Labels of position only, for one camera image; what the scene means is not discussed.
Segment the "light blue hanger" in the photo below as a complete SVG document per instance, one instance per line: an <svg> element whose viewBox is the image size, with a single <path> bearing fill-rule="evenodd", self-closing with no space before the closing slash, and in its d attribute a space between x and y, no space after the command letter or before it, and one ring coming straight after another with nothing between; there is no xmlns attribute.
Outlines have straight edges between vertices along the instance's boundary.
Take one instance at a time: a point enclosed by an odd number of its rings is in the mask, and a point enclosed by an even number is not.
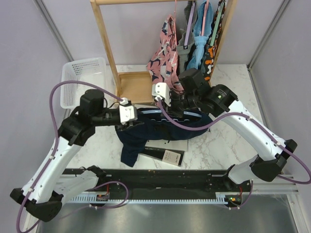
<svg viewBox="0 0 311 233"><path fill-rule="evenodd" d="M160 109L156 108L139 108L138 111L146 118L157 122L168 122L167 118L163 115ZM170 118L178 123L190 123L193 121L199 121L202 115L194 112L185 111L181 116L177 116L173 113L167 113Z"/></svg>

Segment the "navy blue shorts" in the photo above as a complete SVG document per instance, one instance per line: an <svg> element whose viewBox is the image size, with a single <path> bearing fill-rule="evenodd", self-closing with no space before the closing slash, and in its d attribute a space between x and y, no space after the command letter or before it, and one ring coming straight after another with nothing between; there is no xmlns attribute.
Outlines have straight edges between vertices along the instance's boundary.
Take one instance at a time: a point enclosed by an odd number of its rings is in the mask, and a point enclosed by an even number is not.
<svg viewBox="0 0 311 233"><path fill-rule="evenodd" d="M189 131L169 122L157 108L139 108L138 125L121 130L115 128L119 140L123 143L121 162L133 167L138 155L143 152L148 140L178 141L188 140L209 131Z"/></svg>

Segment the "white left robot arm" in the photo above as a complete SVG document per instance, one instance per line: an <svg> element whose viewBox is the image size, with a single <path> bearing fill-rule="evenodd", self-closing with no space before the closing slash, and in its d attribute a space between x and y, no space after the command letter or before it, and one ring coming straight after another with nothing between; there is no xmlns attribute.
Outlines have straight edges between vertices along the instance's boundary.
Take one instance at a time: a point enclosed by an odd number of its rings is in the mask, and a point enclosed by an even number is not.
<svg viewBox="0 0 311 233"><path fill-rule="evenodd" d="M56 137L48 155L35 175L22 187L11 191L10 197L22 210L43 222L54 219L61 208L84 191L105 189L105 172L90 166L78 177L57 185L72 158L95 134L99 126L119 126L119 109L104 106L104 89L89 89L80 97L80 104L56 129Z"/></svg>

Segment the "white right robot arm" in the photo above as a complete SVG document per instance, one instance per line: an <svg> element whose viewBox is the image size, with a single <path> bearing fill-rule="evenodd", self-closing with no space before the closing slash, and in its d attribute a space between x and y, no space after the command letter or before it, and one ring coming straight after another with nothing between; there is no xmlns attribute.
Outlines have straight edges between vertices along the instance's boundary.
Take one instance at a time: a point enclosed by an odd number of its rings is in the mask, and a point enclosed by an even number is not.
<svg viewBox="0 0 311 233"><path fill-rule="evenodd" d="M178 78L184 92L171 95L170 112L181 114L184 110L198 108L229 125L257 152L253 158L227 170L222 180L226 190L234 191L241 183L254 178L271 182L281 174L290 157L281 147L294 152L295 141L273 135L230 88L223 84L210 86L199 70L191 68L180 73Z"/></svg>

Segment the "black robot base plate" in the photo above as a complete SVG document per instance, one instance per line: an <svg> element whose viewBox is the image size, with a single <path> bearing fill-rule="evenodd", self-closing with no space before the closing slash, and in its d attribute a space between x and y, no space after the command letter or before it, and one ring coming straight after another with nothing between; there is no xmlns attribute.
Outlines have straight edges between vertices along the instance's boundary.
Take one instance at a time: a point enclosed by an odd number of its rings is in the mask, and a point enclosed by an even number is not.
<svg viewBox="0 0 311 233"><path fill-rule="evenodd" d="M119 181L101 187L112 199L168 200L168 199L213 199L217 193L247 193L250 181L234 184L225 177L225 170L150 170L150 169L104 169L97 184Z"/></svg>

